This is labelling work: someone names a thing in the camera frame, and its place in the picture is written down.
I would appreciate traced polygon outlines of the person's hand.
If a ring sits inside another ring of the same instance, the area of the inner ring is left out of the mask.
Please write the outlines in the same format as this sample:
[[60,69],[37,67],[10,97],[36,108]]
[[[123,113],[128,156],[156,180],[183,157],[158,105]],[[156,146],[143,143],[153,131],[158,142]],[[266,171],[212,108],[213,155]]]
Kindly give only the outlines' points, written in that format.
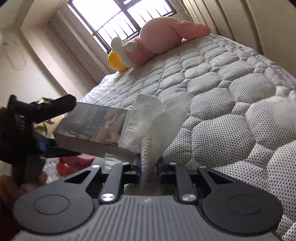
[[26,192],[25,188],[17,186],[11,176],[1,176],[1,240],[11,240],[22,230],[14,218],[13,206]]

